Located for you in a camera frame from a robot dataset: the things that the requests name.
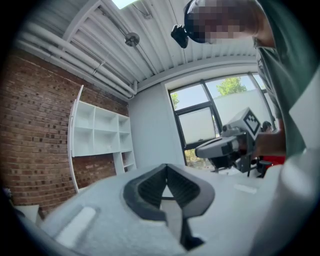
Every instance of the ceiling pipe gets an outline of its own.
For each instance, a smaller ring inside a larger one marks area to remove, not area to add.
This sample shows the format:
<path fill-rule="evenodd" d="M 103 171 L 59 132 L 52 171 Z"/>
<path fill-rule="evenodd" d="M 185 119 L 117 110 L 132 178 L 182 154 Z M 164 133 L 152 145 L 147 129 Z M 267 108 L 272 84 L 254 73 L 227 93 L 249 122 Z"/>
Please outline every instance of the ceiling pipe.
<path fill-rule="evenodd" d="M 74 58 L 73 56 L 71 56 L 67 52 L 56 48 L 55 46 L 51 45 L 50 43 L 45 42 L 45 41 L 39 39 L 38 37 L 30 34 L 30 33 L 22 32 L 22 33 L 20 33 L 19 36 L 22 39 L 24 39 L 24 40 L 26 40 L 28 42 L 31 42 L 31 43 L 33 43 L 33 44 L 35 44 L 37 46 L 40 46 L 40 47 L 46 49 L 47 51 L 55 54 L 56 56 L 64 58 L 65 60 L 67 60 L 71 64 L 75 65 L 76 67 L 86 71 L 90 75 L 92 75 L 92 76 L 96 77 L 97 79 L 99 79 L 100 81 L 106 83 L 108 86 L 114 88 L 115 90 L 117 90 L 118 92 L 120 92 L 121 94 L 126 96 L 128 99 L 130 99 L 132 97 L 132 95 L 129 92 L 127 92 L 126 90 L 124 90 L 123 88 L 121 88 L 120 86 L 118 86 L 117 84 L 112 82 L 111 80 L 107 79 L 105 76 L 103 76 L 100 73 L 96 72 L 95 69 L 89 67 L 85 63 L 83 63 L 83 62 L 79 61 L 78 59 Z"/>
<path fill-rule="evenodd" d="M 128 77 L 131 76 L 131 74 L 123 74 L 117 71 L 113 66 L 110 65 L 110 60 L 109 60 L 109 53 L 105 55 L 104 53 L 101 53 L 97 48 L 93 47 L 88 40 L 83 39 L 83 37 L 78 36 L 77 34 L 74 35 L 72 38 L 71 42 L 75 45 L 78 45 L 81 47 L 85 52 L 88 53 L 88 55 L 93 56 L 97 61 L 100 61 L 102 65 L 105 65 L 109 70 L 111 70 L 116 76 L 118 76 L 122 81 L 125 83 L 129 84 L 129 86 L 132 88 L 132 84 L 130 81 L 136 79 L 135 77 L 132 77 L 128 79 Z"/>
<path fill-rule="evenodd" d="M 135 92 L 138 91 L 138 81 L 137 81 L 137 80 L 135 80 L 135 81 L 133 82 L 133 90 L 134 90 Z"/>
<path fill-rule="evenodd" d="M 116 75 L 111 73 L 109 70 L 101 66 L 101 64 L 85 53 L 83 53 L 81 50 L 70 44 L 69 42 L 66 42 L 65 40 L 61 39 L 57 35 L 51 33 L 50 31 L 46 30 L 45 28 L 32 23 L 28 22 L 25 26 L 29 31 L 35 33 L 38 36 L 41 36 L 65 49 L 68 49 L 71 53 L 76 55 L 78 58 L 83 60 L 85 63 L 87 63 L 89 66 L 94 67 L 95 70 L 99 69 L 101 73 L 103 73 L 105 76 L 110 78 L 112 81 L 117 83 L 119 86 L 121 86 L 126 91 L 130 92 L 131 94 L 137 94 L 136 91 L 134 91 L 129 85 L 125 84 L 120 78 L 118 78 Z"/>
<path fill-rule="evenodd" d="M 57 67 L 60 67 L 66 71 L 68 71 L 70 74 L 73 74 L 88 83 L 97 86 L 98 88 L 102 89 L 103 91 L 107 91 L 108 93 L 114 95 L 115 97 L 127 102 L 131 100 L 131 98 L 127 98 L 126 96 L 122 95 L 120 92 L 117 90 L 113 89 L 112 87 L 106 85 L 99 79 L 95 78 L 94 76 L 88 74 L 87 72 L 83 71 L 79 67 L 76 67 L 75 65 L 71 64 L 70 62 L 67 62 L 66 60 L 60 58 L 60 57 L 55 57 L 52 53 L 49 53 L 48 51 L 45 51 L 44 49 L 40 49 L 38 46 L 36 46 L 33 43 L 27 42 L 23 40 L 22 38 L 17 38 L 15 40 L 15 45 L 28 52 L 31 53 L 46 62 L 49 62 Z"/>

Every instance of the tree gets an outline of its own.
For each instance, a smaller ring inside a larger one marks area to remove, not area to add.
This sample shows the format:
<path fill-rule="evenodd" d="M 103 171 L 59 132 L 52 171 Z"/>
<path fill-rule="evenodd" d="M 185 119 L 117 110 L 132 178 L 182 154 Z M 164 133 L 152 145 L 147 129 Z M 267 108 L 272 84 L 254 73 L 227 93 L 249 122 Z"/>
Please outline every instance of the tree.
<path fill-rule="evenodd" d="M 178 93 L 176 93 L 176 92 L 172 93 L 171 94 L 171 99 L 172 99 L 172 103 L 173 103 L 173 109 L 176 110 L 177 109 L 177 105 L 180 102 L 178 100 Z"/>
<path fill-rule="evenodd" d="M 218 84 L 216 88 L 221 96 L 247 91 L 247 88 L 244 85 L 241 85 L 240 77 L 226 78 L 221 82 L 221 84 Z"/>
<path fill-rule="evenodd" d="M 184 155 L 185 155 L 185 160 L 187 163 L 187 166 L 197 168 L 197 169 L 205 169 L 205 168 L 211 168 L 211 164 L 207 159 L 204 158 L 198 158 L 196 156 L 196 150 L 195 149 L 190 149 L 190 150 L 185 150 Z"/>

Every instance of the brick wall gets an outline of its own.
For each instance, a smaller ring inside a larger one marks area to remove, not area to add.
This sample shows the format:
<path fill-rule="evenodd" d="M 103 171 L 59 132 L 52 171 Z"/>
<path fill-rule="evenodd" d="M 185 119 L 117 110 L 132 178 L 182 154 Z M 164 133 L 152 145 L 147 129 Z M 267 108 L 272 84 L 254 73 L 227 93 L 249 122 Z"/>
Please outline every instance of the brick wall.
<path fill-rule="evenodd" d="M 74 99 L 128 115 L 128 105 L 88 82 L 15 49 L 0 87 L 0 161 L 15 205 L 40 205 L 44 215 L 75 194 L 67 137 Z M 112 155 L 76 157 L 79 187 L 115 175 Z"/>
<path fill-rule="evenodd" d="M 74 157 L 72 163 L 79 189 L 85 188 L 101 179 L 116 175 L 112 154 Z"/>

